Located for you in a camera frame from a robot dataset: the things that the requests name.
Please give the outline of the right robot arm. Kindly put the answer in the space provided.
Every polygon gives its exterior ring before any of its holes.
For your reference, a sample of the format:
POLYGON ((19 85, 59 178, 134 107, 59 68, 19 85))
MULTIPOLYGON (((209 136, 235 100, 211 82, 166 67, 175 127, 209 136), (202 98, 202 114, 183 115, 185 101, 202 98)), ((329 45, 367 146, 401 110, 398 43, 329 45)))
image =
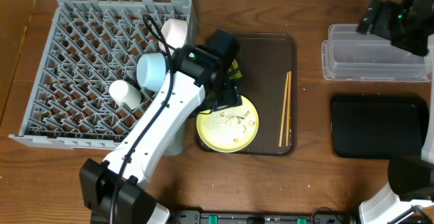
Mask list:
MULTIPOLYGON (((433 0, 372 0, 357 32, 384 37, 396 48, 432 60, 433 0)), ((359 205, 360 223, 401 223, 433 205, 433 106, 393 105, 392 112, 382 129, 394 136, 411 129, 405 139, 423 146, 416 155, 391 157, 387 184, 359 205)))

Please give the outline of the light blue bowl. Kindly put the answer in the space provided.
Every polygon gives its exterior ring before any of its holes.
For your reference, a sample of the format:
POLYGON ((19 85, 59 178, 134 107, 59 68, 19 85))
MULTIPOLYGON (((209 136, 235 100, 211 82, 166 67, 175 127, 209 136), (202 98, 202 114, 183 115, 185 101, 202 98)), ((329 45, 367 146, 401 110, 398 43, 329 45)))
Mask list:
POLYGON ((158 92, 167 73, 166 60, 162 53, 144 54, 136 68, 136 79, 141 88, 158 92))

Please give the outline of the wooden chopstick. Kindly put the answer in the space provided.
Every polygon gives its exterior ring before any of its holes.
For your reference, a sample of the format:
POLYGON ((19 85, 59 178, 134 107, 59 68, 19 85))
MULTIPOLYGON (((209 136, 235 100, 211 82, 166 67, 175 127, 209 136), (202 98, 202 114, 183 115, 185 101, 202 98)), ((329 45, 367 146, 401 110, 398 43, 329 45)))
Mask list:
POLYGON ((281 111, 281 124, 280 124, 280 132, 279 132, 279 147, 282 147, 282 141, 283 141, 283 129, 284 129, 284 123, 285 123, 285 110, 286 110, 287 97, 288 97, 288 81, 289 81, 289 72, 287 72, 286 79, 285 79, 285 88, 284 88, 284 94, 283 94, 283 105, 282 105, 282 111, 281 111))
POLYGON ((285 134, 285 144, 288 147, 290 144, 290 140, 289 140, 289 134, 290 134, 290 103, 291 103, 291 79, 292 79, 292 72, 288 71, 287 74, 287 91, 286 91, 286 95, 287 95, 287 110, 286 110, 286 134, 285 134))

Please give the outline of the pale green cup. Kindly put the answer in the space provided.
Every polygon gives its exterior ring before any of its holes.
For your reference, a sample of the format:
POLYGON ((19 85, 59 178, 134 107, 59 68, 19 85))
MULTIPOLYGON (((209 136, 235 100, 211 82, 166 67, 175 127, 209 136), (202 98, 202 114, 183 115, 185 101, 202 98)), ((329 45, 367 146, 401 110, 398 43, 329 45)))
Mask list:
POLYGON ((119 106, 125 105, 129 109, 137 108, 141 103, 141 93, 130 83, 116 80, 109 86, 109 94, 119 106))

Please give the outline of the pink bowl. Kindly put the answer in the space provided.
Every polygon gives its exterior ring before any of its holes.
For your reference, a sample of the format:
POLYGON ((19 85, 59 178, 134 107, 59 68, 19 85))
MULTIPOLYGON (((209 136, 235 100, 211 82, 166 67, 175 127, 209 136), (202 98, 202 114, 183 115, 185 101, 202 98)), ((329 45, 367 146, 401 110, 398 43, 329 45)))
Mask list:
POLYGON ((164 39, 169 45, 170 54, 181 48, 187 39, 188 24, 185 20, 168 19, 161 28, 164 39))

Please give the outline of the green orange snack wrapper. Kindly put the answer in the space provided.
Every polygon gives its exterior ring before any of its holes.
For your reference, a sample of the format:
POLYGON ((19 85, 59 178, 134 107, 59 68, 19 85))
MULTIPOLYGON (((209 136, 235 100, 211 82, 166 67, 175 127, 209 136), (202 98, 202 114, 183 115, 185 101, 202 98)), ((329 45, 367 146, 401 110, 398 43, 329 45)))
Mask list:
POLYGON ((241 79, 243 77, 241 71, 239 70, 238 62, 235 59, 232 61, 227 74, 229 79, 241 79))

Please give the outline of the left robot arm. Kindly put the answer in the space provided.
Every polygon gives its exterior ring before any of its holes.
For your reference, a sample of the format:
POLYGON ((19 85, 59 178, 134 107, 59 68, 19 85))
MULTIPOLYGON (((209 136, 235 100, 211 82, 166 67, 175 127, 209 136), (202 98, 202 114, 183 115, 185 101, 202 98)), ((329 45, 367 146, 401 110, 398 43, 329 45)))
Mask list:
POLYGON ((170 69, 154 101, 133 130, 102 162, 88 159, 79 178, 92 221, 167 223, 168 207, 146 192, 155 168, 186 119, 205 110, 240 105, 229 67, 239 51, 185 45, 171 57, 170 69))

